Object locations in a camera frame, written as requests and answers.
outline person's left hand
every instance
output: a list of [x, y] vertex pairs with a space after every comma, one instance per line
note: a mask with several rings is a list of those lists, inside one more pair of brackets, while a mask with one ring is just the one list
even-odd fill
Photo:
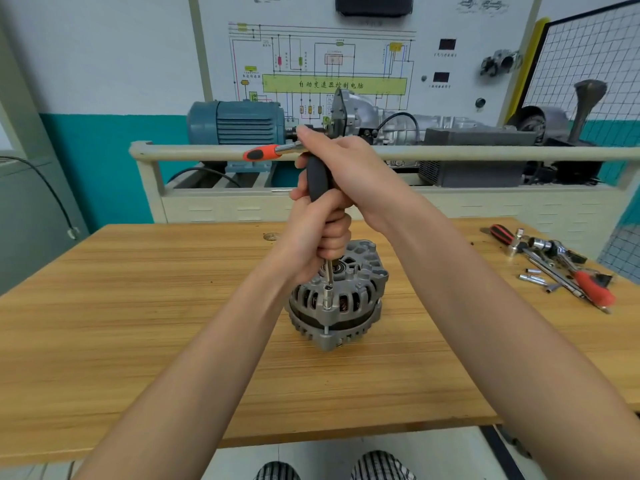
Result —
[[308, 196], [294, 202], [287, 226], [274, 252], [295, 284], [313, 278], [325, 259], [343, 256], [351, 240], [351, 217], [344, 209], [352, 206], [344, 193], [331, 189], [315, 202]]

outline yellow label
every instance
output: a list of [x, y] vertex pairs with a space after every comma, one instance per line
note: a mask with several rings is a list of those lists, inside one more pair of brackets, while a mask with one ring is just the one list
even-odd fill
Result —
[[350, 89], [358, 94], [404, 96], [406, 78], [262, 74], [262, 89], [265, 93], [333, 94], [338, 88]]

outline person's right hand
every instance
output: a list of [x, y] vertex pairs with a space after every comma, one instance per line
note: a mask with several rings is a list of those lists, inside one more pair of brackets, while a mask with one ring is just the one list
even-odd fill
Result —
[[[299, 126], [296, 132], [309, 152], [329, 167], [335, 183], [355, 202], [367, 224], [385, 232], [395, 202], [407, 193], [412, 194], [409, 186], [358, 136], [329, 139], [306, 126]], [[296, 167], [306, 167], [307, 160], [301, 156]], [[306, 170], [300, 174], [298, 187], [290, 195], [293, 200], [308, 195]]]

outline tile floor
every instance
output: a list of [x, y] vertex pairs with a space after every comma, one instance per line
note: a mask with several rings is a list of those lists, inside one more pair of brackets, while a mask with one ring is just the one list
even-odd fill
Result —
[[640, 284], [640, 225], [617, 228], [604, 246], [598, 262], [635, 284]]
[[[252, 480], [263, 464], [286, 461], [302, 480], [349, 478], [351, 468], [372, 450], [393, 453], [420, 480], [506, 480], [478, 428], [441, 429], [346, 440], [228, 448], [216, 452], [203, 480]], [[508, 449], [526, 480], [545, 480], [540, 468]], [[0, 470], [0, 480], [68, 480], [81, 461]]]

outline hand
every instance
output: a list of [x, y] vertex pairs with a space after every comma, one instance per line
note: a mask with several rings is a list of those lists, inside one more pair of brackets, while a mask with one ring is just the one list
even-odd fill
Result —
[[[390, 225], [394, 203], [407, 194], [413, 195], [411, 188], [358, 136], [329, 139], [306, 126], [299, 126], [296, 132], [307, 149], [329, 167], [335, 183], [355, 202], [367, 224], [384, 233]], [[306, 167], [307, 160], [300, 157], [296, 167]], [[290, 195], [293, 200], [308, 195], [306, 170]]]
[[353, 202], [332, 189], [315, 202], [301, 196], [293, 204], [287, 226], [274, 249], [295, 284], [313, 278], [325, 259], [338, 259], [351, 240], [351, 217], [344, 209]]

